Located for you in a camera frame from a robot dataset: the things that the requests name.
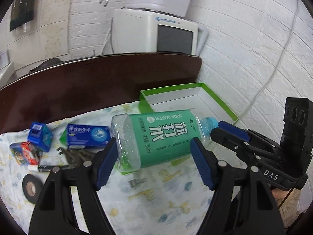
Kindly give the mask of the beige knit sleeve forearm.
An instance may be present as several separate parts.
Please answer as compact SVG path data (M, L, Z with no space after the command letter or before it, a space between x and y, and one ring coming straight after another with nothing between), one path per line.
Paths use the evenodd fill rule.
M298 210L300 195L301 191L294 189L293 195L290 195L279 209L285 228L290 227L300 214ZM276 200L277 205L279 206L283 200Z

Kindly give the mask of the person's right hand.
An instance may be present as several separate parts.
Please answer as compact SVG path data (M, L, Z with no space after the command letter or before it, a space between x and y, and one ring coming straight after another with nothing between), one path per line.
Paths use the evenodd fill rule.
M286 197L289 197L290 195L293 195L294 190L289 191L283 191L278 188L275 188L272 190L272 195L276 200L284 199Z

